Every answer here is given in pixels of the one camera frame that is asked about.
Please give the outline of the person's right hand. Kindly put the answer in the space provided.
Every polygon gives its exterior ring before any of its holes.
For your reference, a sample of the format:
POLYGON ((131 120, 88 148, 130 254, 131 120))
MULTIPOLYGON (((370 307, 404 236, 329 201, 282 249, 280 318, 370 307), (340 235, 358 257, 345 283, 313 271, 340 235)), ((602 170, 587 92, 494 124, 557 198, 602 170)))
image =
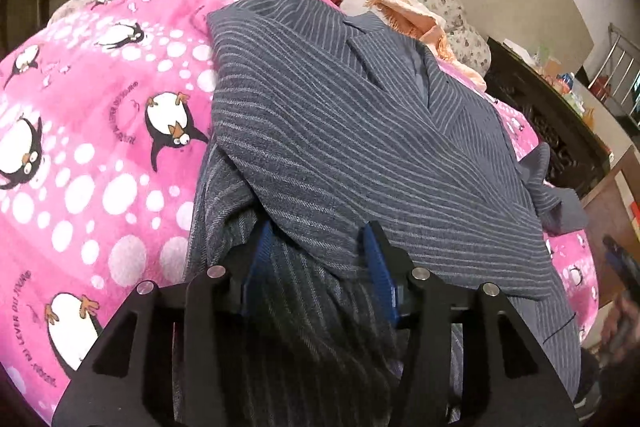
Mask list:
POLYGON ((599 351, 602 367, 623 362, 639 350, 639 305, 629 291, 618 295, 604 320, 599 351))

